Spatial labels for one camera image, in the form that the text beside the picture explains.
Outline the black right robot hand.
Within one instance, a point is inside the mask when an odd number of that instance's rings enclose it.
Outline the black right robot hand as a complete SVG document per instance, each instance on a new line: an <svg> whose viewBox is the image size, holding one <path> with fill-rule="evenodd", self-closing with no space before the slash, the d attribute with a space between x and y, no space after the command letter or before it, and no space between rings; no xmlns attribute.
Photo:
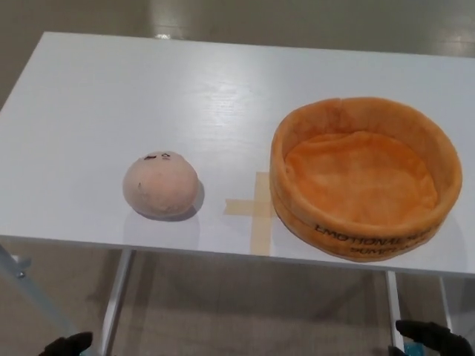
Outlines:
<svg viewBox="0 0 475 356"><path fill-rule="evenodd" d="M404 337L447 356L474 356L470 343L449 328L433 322L397 320L396 330Z"/></svg>

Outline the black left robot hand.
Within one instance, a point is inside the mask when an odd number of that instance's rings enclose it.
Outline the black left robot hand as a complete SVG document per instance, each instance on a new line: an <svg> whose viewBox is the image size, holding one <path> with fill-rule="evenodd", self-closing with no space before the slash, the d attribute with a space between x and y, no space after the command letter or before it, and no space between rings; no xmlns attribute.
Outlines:
<svg viewBox="0 0 475 356"><path fill-rule="evenodd" d="M93 343L92 332L80 332L60 337L48 344L39 356L80 356Z"/></svg>

